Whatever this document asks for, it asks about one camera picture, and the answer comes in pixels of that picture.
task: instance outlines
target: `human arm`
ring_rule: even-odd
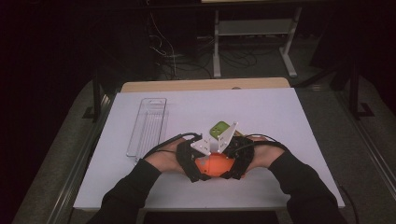
[[[335,197],[318,173],[290,152],[279,147],[257,146],[247,169],[255,167],[268,168],[279,181],[282,191],[290,195],[287,207],[293,223],[347,223],[338,211]]]
[[[175,151],[180,138],[160,151],[140,160],[131,173],[120,180],[103,198],[100,210],[88,223],[135,223],[139,208],[162,172],[181,172]]]

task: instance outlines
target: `person's right arm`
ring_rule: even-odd
[[[288,211],[293,223],[347,223],[338,210],[334,195],[318,173],[290,152],[279,147],[256,146],[248,170],[259,166],[268,168],[279,181],[282,191],[290,195]]]

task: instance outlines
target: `white bracket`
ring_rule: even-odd
[[[234,122],[227,130],[225,130],[221,135],[219,135],[219,149],[218,153],[222,153],[224,149],[230,145],[233,134],[236,131],[236,125],[238,122]]]
[[[192,148],[195,150],[204,153],[206,156],[210,156],[210,141],[209,138],[207,139],[201,139],[199,141],[193,142],[190,144]]]

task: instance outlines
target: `orange object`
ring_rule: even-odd
[[[235,159],[228,159],[224,154],[212,153],[208,157],[196,159],[195,164],[202,174],[219,177],[231,169],[234,161]]]

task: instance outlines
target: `green object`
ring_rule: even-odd
[[[219,135],[224,133],[224,131],[226,131],[229,127],[230,127],[230,125],[228,123],[226,123],[224,121],[219,121],[215,126],[213,126],[213,128],[210,129],[209,132],[210,132],[210,135],[212,135],[212,137],[219,140]],[[243,136],[238,131],[235,131],[235,133],[233,135],[234,136]]]

